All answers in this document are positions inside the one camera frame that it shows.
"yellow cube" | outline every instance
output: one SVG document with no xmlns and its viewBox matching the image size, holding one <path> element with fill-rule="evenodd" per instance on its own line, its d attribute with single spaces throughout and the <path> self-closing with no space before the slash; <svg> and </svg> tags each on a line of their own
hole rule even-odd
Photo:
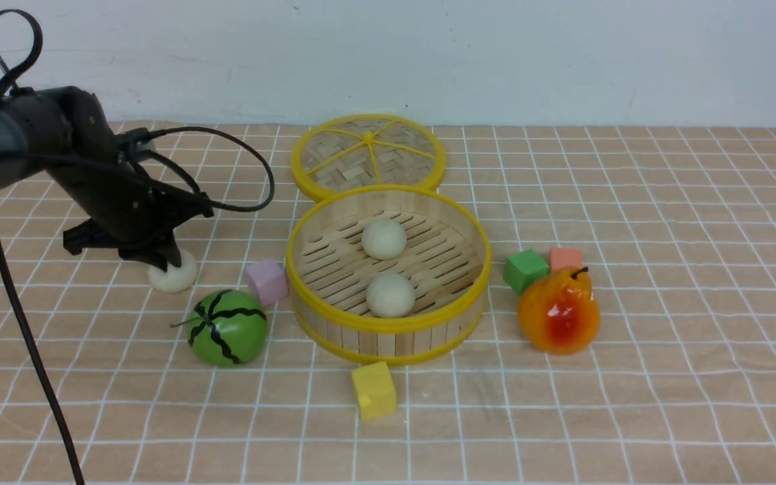
<svg viewBox="0 0 776 485">
<path fill-rule="evenodd" d="M 385 362 L 354 369 L 352 384 L 361 420 L 372 420 L 397 411 L 397 390 Z"/>
</svg>

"black stripe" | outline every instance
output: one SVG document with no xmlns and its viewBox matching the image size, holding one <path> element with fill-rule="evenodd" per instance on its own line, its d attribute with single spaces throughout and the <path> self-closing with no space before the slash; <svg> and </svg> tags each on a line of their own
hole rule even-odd
<svg viewBox="0 0 776 485">
<path fill-rule="evenodd" d="M 224 354 L 224 357 L 232 361 L 234 364 L 240 364 L 241 361 L 238 357 L 233 355 L 232 350 L 229 349 L 229 346 L 227 345 L 226 341 L 221 338 L 221 332 L 219 329 L 210 321 L 206 321 L 207 325 L 212 329 L 212 340 L 215 341 L 215 344 L 219 345 L 221 348 L 221 353 Z"/>
<path fill-rule="evenodd" d="M 223 319 L 231 319 L 231 317 L 234 317 L 235 315 L 244 315 L 246 317 L 259 315 L 263 320 L 268 320 L 265 318 L 265 313 L 262 313 L 261 310 L 256 308 L 235 308 L 234 310 L 221 310 L 221 311 L 216 311 L 215 313 L 212 313 L 213 319 L 216 319 L 216 317 L 222 317 Z"/>
<path fill-rule="evenodd" d="M 224 299 L 224 295 L 231 291 L 232 290 L 222 290 L 222 291 L 219 291 L 217 295 L 215 295 L 215 300 L 212 300 L 212 304 L 209 306 L 210 319 L 213 319 L 215 317 L 215 308 L 217 308 L 221 300 Z"/>
<path fill-rule="evenodd" d="M 195 326 L 191 329 L 191 335 L 187 339 L 187 344 L 193 347 L 193 341 L 197 339 L 197 335 L 199 335 L 203 329 L 205 329 L 205 325 L 207 322 L 209 322 L 209 319 L 205 315 L 205 308 L 203 307 L 202 303 L 197 304 L 197 306 L 193 309 L 196 311 L 197 315 L 199 315 L 202 319 L 202 321 L 199 323 L 198 326 Z"/>
</svg>

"fake fruit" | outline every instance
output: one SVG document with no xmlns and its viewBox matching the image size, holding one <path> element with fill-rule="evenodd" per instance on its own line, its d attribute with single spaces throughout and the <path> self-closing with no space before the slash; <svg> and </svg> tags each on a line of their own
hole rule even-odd
<svg viewBox="0 0 776 485">
<path fill-rule="evenodd" d="M 588 267 L 563 267 L 537 280 L 520 297 L 520 329 L 536 349 L 566 356 L 585 349 L 600 330 L 600 307 Z"/>
<path fill-rule="evenodd" d="M 268 321 L 255 296 L 237 290 L 212 292 L 187 323 L 187 343 L 202 361 L 236 366 L 256 359 L 265 347 Z"/>
</svg>

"yellow rim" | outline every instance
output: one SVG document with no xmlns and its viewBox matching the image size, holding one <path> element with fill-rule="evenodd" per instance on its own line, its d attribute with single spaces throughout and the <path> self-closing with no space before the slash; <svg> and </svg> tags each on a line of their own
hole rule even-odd
<svg viewBox="0 0 776 485">
<path fill-rule="evenodd" d="M 403 119 L 403 117 L 395 117 L 392 115 L 376 115 L 376 114 L 363 114 L 363 115 L 351 115 L 348 117 L 339 117 L 338 119 L 333 119 L 330 121 L 327 121 L 326 123 L 323 123 L 314 129 L 309 130 L 307 133 L 304 134 L 304 136 L 301 137 L 301 139 L 298 140 L 298 143 L 295 144 L 295 147 L 292 148 L 292 157 L 290 158 L 290 165 L 292 166 L 292 178 L 295 179 L 295 184 L 298 185 L 298 188 L 306 195 L 309 199 L 313 200 L 314 202 L 321 202 L 324 199 L 327 199 L 328 197 L 331 197 L 336 194 L 335 191 L 324 187 L 323 185 L 317 184 L 317 182 L 313 181 L 311 179 L 310 173 L 313 172 L 313 170 L 307 171 L 304 169 L 304 167 L 301 165 L 301 153 L 304 151 L 304 147 L 307 146 L 307 143 L 310 142 L 312 138 L 314 138 L 315 135 L 318 135 L 321 132 L 329 131 L 333 133 L 342 133 L 344 135 L 349 135 L 353 138 L 360 139 L 361 142 L 354 145 L 353 148 L 348 148 L 348 150 L 344 150 L 341 153 L 335 154 L 332 157 L 329 157 L 329 159 L 324 160 L 323 163 L 318 166 L 318 168 L 321 168 L 321 166 L 325 165 L 328 162 L 333 162 L 336 158 L 341 156 L 341 154 L 348 153 L 349 151 L 352 151 L 354 148 L 360 148 L 361 146 L 366 145 L 370 151 L 370 160 L 372 160 L 373 165 L 376 166 L 376 158 L 375 154 L 373 153 L 373 147 L 370 144 L 366 144 L 363 141 L 363 138 L 355 135 L 354 133 L 348 133 L 341 129 L 333 129 L 332 126 L 335 126 L 340 123 L 347 123 L 350 121 L 355 121 L 358 119 L 378 119 L 378 120 L 386 120 L 388 121 L 388 124 L 385 126 L 382 126 L 379 130 L 376 131 L 375 135 L 378 135 L 379 132 L 382 132 L 385 128 L 388 126 L 391 126 L 391 124 L 394 123 L 403 123 L 407 126 L 411 126 L 412 128 L 418 130 L 421 132 L 424 136 L 427 137 L 427 140 L 433 145 L 433 154 L 426 154 L 419 150 L 414 150 L 413 148 L 406 148 L 401 147 L 399 145 L 395 145 L 393 143 L 389 143 L 387 141 L 375 141 L 378 145 L 385 145 L 385 146 L 391 146 L 395 148 L 404 148 L 405 150 L 409 150 L 412 153 L 419 154 L 419 156 L 426 156 L 428 158 L 432 158 L 434 160 L 433 164 L 433 170 L 429 172 L 427 177 L 424 177 L 423 181 L 421 181 L 419 184 L 415 185 L 415 187 L 419 187 L 422 189 L 426 189 L 429 191 L 434 191 L 439 187 L 439 184 L 441 183 L 441 179 L 443 179 L 443 176 L 445 174 L 445 166 L 446 166 L 446 156 L 445 156 L 445 148 L 441 144 L 441 141 L 433 135 L 433 132 L 430 129 L 425 128 L 425 126 L 421 126 L 418 123 L 415 123 L 411 120 Z M 379 181 L 379 169 L 376 168 L 376 178 L 377 181 Z"/>
<path fill-rule="evenodd" d="M 302 317 L 301 314 L 298 313 L 298 308 L 295 307 L 295 304 L 292 304 L 292 311 L 293 313 L 295 313 L 295 317 L 296 319 L 298 319 L 298 324 L 301 326 L 301 329 L 304 331 L 304 333 L 307 334 L 308 337 L 312 338 L 313 341 L 317 343 L 317 345 L 331 352 L 333 355 L 338 356 L 341 359 L 346 359 L 348 361 L 352 361 L 360 364 L 385 362 L 389 366 L 415 365 L 422 362 L 427 362 L 429 360 L 433 360 L 439 356 L 444 356 L 446 353 L 449 353 L 451 350 L 456 349 L 456 347 L 458 347 L 459 344 L 462 344 L 465 341 L 465 339 L 468 338 L 469 335 L 471 335 L 476 328 L 478 328 L 478 323 L 481 321 L 481 316 L 484 314 L 483 309 L 481 311 L 478 311 L 478 316 L 476 316 L 475 319 L 472 320 L 472 324 L 469 325 L 469 328 L 463 329 L 461 334 L 457 335 L 455 339 L 451 340 L 450 342 L 447 342 L 441 347 L 427 350 L 426 352 L 421 352 L 413 356 L 390 357 L 390 356 L 366 356 L 364 354 L 359 354 L 357 352 L 344 349 L 343 347 L 338 347 L 335 344 L 332 344 L 329 341 L 325 340 L 324 338 L 320 337 L 320 335 L 317 335 L 317 332 L 313 331 L 313 329 L 311 329 L 311 326 L 308 325 L 308 323 L 304 322 L 304 317 Z"/>
<path fill-rule="evenodd" d="M 425 196 L 434 197 L 434 199 L 441 200 L 441 202 L 447 203 L 447 205 L 450 205 L 461 212 L 463 216 L 474 224 L 478 234 L 480 234 L 481 238 L 484 240 L 483 268 L 481 269 L 481 274 L 478 276 L 478 279 L 472 283 L 472 286 L 470 286 L 461 297 L 446 304 L 446 306 L 443 306 L 438 310 L 429 311 L 428 313 L 422 313 L 421 315 L 414 315 L 411 317 L 402 317 L 401 319 L 378 319 L 378 317 L 355 315 L 354 313 L 348 313 L 347 311 L 330 306 L 330 304 L 325 303 L 324 300 L 317 297 L 317 295 L 304 284 L 304 280 L 298 275 L 298 270 L 293 264 L 292 242 L 298 238 L 299 231 L 307 224 L 307 221 L 317 214 L 317 212 L 321 211 L 321 209 L 330 205 L 330 203 L 359 193 L 366 193 L 366 191 L 410 191 L 410 193 L 419 193 Z M 300 296 L 301 300 L 303 300 L 307 306 L 316 310 L 317 313 L 326 317 L 326 319 L 336 323 L 336 325 L 357 329 L 357 331 L 369 331 L 373 333 L 422 331 L 422 329 L 428 329 L 453 319 L 471 306 L 471 304 L 477 300 L 478 296 L 481 295 L 481 292 L 486 289 L 487 282 L 489 282 L 490 279 L 490 266 L 492 266 L 492 249 L 490 249 L 490 241 L 487 239 L 484 227 L 481 226 L 480 222 L 477 221 L 472 213 L 466 211 L 462 205 L 450 200 L 448 197 L 435 193 L 434 191 L 425 190 L 419 187 L 408 187 L 407 185 L 367 185 L 367 187 L 358 187 L 350 191 L 344 191 L 344 193 L 338 193 L 329 197 L 329 199 L 317 203 L 310 211 L 305 213 L 304 217 L 302 217 L 295 225 L 286 247 L 286 273 L 288 273 L 289 276 L 290 287 L 292 288 L 292 291 Z"/>
</svg>

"orange cube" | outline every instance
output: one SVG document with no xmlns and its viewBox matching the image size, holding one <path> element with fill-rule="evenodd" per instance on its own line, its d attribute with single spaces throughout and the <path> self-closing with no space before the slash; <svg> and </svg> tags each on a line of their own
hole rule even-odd
<svg viewBox="0 0 776 485">
<path fill-rule="evenodd" d="M 550 272 L 568 266 L 583 267 L 583 252 L 573 248 L 550 248 Z"/>
</svg>

